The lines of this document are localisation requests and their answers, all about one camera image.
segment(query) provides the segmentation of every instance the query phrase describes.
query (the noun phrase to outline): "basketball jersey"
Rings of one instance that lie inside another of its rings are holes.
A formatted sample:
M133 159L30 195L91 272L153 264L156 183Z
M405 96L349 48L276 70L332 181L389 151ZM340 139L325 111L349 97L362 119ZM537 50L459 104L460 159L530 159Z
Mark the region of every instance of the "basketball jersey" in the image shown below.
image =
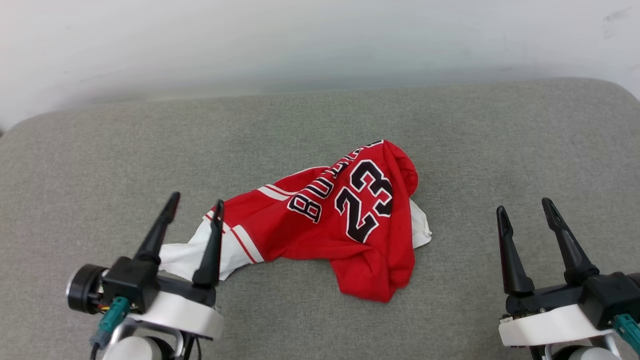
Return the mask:
M328 259L340 290L387 302L406 286L413 249L431 237L411 196L409 157L381 140L330 167L315 167L225 201L220 279L240 266L279 257ZM163 245L161 269L190 279L211 234L214 209L188 244Z

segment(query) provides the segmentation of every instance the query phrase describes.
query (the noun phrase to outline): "robotic arm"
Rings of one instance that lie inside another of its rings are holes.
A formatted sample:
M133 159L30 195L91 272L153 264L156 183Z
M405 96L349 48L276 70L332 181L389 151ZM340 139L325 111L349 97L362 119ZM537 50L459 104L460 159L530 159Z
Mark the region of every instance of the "robotic arm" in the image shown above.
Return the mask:
M503 206L497 209L502 282L507 314L500 320L505 346L529 347L534 360L619 360L614 333L640 354L640 273L600 275L554 203L542 199L547 224L556 234L566 284L536 289L513 243ZM592 347L569 346L551 353L555 343L589 339Z
M199 338L218 340L223 317L215 310L220 271L224 203L219 200L211 222L211 237L192 282L158 276L160 246L180 201L175 192L144 239L135 256L120 257L111 266L87 264L67 285L71 309L103 314L90 340L90 359L105 350L103 360L188 360ZM170 345L155 337L139 337L140 328L169 334Z

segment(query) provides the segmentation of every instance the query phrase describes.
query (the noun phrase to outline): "white fabric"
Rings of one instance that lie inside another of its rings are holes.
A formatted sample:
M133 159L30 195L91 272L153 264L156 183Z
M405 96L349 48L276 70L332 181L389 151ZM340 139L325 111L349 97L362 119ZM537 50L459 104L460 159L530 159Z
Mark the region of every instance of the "white fabric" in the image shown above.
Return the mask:
M413 200L409 199L409 203L411 206L413 248L416 249L431 241L431 231L424 212ZM243 237L249 237L246 231L240 225L235 226L231 231L229 226L223 224L223 229L225 234L222 236L220 280L226 280L235 269L253 263L239 243ZM240 239L236 238L234 233L238 234ZM188 243L162 245L160 248L160 258L162 259L160 270L191 280L193 273L200 267L202 254L207 247L210 235L211 220L206 216L202 217L202 223ZM264 261L252 241L245 240L243 244L256 262Z

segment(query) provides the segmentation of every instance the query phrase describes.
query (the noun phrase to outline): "white wall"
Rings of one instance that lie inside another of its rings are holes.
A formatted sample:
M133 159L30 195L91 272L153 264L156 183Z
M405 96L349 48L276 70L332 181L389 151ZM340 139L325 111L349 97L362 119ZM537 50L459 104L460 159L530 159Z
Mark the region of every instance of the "white wall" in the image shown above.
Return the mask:
M0 0L0 129L112 101L550 76L640 97L640 1Z

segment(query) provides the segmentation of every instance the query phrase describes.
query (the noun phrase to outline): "gray cushion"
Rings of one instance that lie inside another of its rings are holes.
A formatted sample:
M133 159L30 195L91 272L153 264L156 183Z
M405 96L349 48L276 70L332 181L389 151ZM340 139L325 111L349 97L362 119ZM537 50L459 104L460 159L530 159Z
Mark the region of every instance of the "gray cushion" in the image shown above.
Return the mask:
M251 265L219 287L204 359L527 359L504 348L495 208L537 286L563 281L550 197L605 272L640 271L640 104L588 79L129 103L42 115L0 139L1 359L85 359L68 309L85 263L132 255L170 192L168 241L217 198L329 165L380 138L420 174L433 241L389 304L340 293L327 261ZM629 355L628 347L624 350Z

